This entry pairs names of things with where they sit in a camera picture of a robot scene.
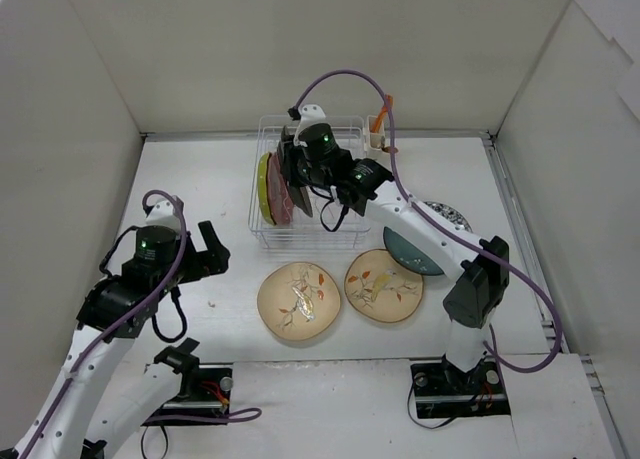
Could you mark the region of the brown rimmed cream plate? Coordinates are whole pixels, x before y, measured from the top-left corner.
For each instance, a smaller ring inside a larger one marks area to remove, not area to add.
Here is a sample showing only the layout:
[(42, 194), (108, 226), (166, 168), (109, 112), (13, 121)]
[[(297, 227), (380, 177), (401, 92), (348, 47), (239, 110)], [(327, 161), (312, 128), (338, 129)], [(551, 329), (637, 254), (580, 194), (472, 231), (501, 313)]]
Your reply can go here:
[(300, 181), (299, 184), (287, 184), (286, 182), (285, 184), (293, 204), (306, 216), (312, 218), (313, 210), (306, 186)]

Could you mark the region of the green polka dot plate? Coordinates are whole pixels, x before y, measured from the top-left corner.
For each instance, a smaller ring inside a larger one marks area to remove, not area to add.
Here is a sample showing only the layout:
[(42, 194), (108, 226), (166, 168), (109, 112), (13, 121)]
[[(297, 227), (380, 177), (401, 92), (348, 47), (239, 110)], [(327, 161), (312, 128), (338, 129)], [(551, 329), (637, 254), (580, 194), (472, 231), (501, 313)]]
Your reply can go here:
[(268, 165), (271, 153), (264, 153), (259, 161), (256, 172), (256, 187), (257, 187), (257, 197), (258, 197), (258, 206), (260, 209), (260, 213), (262, 218), (266, 221), (267, 224), (274, 226), (275, 221), (273, 219), (271, 208), (269, 205), (268, 198)]

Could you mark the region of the pink polka dot plate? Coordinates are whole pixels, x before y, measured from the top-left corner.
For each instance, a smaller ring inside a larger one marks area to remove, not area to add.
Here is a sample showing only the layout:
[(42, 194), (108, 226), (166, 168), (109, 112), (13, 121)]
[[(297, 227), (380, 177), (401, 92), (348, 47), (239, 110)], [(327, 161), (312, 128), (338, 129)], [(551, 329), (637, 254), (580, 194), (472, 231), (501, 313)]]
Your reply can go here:
[(276, 154), (271, 154), (267, 163), (267, 201), (276, 226), (285, 226), (291, 223), (293, 202), (282, 177)]

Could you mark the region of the dark teal plate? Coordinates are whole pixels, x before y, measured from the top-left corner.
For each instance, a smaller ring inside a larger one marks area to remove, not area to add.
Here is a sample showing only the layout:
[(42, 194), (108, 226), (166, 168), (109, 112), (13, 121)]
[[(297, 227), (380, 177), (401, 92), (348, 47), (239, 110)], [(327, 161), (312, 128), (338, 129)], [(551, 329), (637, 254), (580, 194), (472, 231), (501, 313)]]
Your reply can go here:
[(383, 230), (383, 242), (392, 259), (407, 270), (422, 276), (444, 274), (430, 257), (388, 227)]

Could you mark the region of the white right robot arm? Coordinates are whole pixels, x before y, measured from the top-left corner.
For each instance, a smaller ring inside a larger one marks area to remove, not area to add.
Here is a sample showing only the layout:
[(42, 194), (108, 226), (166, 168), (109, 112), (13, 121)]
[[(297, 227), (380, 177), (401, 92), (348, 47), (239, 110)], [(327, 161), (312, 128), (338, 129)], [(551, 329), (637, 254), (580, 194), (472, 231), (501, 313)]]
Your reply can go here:
[(326, 122), (296, 133), (283, 128), (277, 157), (292, 195), (304, 187), (327, 192), (345, 211), (399, 234), (452, 280), (443, 300), (451, 330), (442, 377), (455, 391), (474, 384), (492, 316), (509, 284), (508, 244), (498, 236), (486, 240), (459, 230), (403, 194), (391, 170), (371, 158), (354, 158), (337, 144)]

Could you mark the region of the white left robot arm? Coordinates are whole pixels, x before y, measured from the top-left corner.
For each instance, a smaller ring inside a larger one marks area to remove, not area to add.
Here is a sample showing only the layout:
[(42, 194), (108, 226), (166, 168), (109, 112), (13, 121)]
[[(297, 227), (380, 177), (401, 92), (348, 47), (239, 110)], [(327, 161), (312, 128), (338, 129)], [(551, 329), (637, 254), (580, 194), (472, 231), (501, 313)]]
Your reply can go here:
[(227, 271), (229, 250), (208, 221), (198, 228), (205, 249), (189, 232), (164, 225), (137, 229), (136, 248), (119, 275), (99, 281), (77, 316), (71, 348), (32, 426), (4, 458), (111, 458), (141, 426), (163, 423), (162, 406), (199, 388), (198, 341), (181, 336), (161, 350), (141, 380), (113, 404), (98, 406), (115, 369), (132, 348), (159, 301), (176, 298), (182, 284)]

